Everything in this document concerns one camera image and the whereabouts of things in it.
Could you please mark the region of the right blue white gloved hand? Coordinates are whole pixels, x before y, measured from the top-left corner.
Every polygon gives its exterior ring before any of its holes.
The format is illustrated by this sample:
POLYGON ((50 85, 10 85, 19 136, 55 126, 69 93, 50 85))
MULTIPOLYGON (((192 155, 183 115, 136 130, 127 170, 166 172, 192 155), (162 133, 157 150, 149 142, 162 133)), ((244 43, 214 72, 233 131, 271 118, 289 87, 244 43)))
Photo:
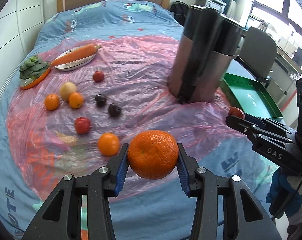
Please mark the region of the right blue white gloved hand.
POLYGON ((278 168, 272 175, 266 202, 275 218, 287 216, 290 225, 302 223, 302 177, 287 174, 278 168))

